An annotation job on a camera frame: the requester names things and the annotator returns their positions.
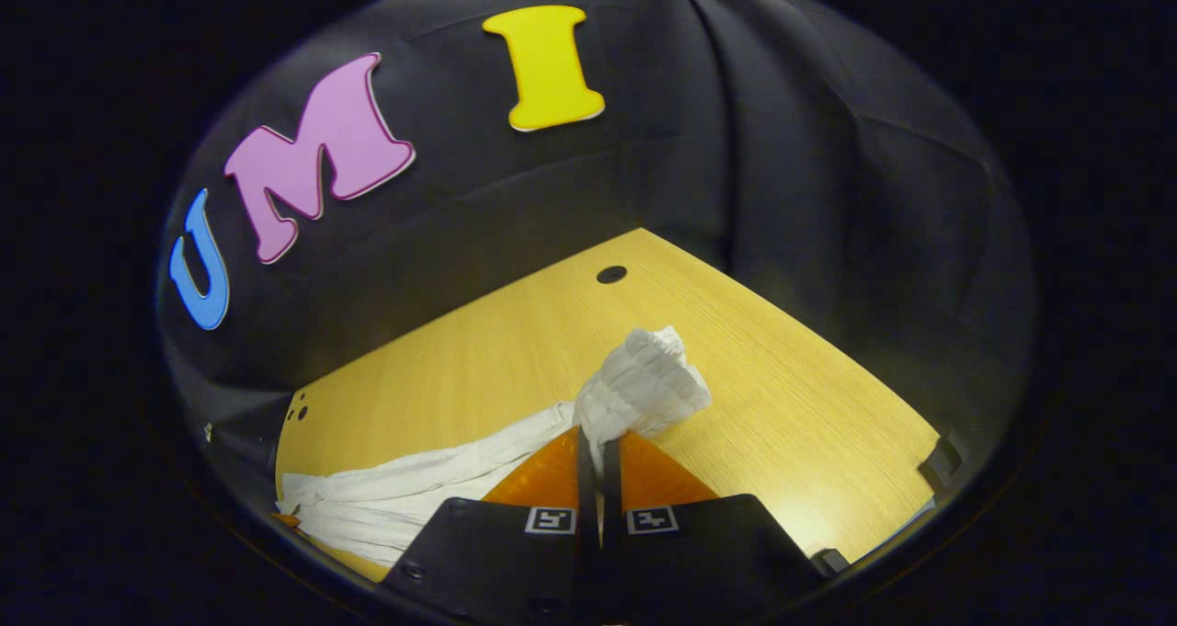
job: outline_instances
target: white towel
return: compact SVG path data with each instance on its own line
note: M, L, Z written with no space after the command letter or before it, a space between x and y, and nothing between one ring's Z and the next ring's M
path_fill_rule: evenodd
M580 388L561 401L481 440L403 457L331 477L286 473L278 510L299 530L337 550L392 566L450 498L479 500L534 451L583 426L601 472L600 445L626 431L661 433L711 402L703 377L686 364L673 327L634 329Z

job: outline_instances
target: table surface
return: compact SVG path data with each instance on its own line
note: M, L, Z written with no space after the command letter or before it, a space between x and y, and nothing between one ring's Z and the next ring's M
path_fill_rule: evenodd
M627 274L600 284L597 274ZM624 233L455 308L299 392L286 472L327 475L485 438L573 400L636 327L673 325L713 402L652 440L720 495L752 493L806 554L853 562L930 497L937 434L823 338L692 254ZM363 575L387 567L319 545Z

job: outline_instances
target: foam letter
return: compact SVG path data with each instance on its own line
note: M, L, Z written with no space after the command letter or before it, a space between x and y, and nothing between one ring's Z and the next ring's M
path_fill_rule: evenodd
M297 140L262 126L245 136L225 164L258 234L261 262L277 261L298 239L298 224L278 215L271 195L310 220L322 217L324 149L335 168L331 194L340 200L355 199L412 164L412 145L392 136L375 106L372 69L379 61L379 53L359 56L315 85Z
M572 31L585 19L571 6L520 7L493 15L484 31L507 40L519 102L507 122L519 132L532 132L588 120L605 111L605 98L585 86Z
M215 329L225 320L228 312L228 274L225 271L225 260L221 258L217 241L213 239L212 229L208 227L208 217L205 215L205 201L208 199L208 191L201 189L197 199L188 208L188 217L185 217L184 228L192 233L197 241L197 253L208 273L208 292L204 295L197 291L197 284L192 282L192 273L187 262L184 261L184 237L175 239L172 246L172 262L168 273L172 281L180 291L180 299L188 308L188 315L204 329Z

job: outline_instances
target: yellow letter i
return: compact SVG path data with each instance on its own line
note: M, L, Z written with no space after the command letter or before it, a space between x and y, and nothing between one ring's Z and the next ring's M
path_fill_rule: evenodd
M511 127L533 132L588 120L605 111L605 98L585 86L573 27L585 19L571 6L520 7L493 15L483 28L507 40L519 102Z

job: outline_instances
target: pink letter m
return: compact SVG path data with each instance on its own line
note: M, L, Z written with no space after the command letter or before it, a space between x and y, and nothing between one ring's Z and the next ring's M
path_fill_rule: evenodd
M335 168L331 194L344 201L374 189L412 164L412 145L392 136L372 95L372 69L379 61L379 53L367 53L315 85L297 140L261 126L245 136L225 164L225 174L237 179L258 233L261 262L277 261L298 239L298 224L278 215L271 195L307 219L322 217L324 149Z

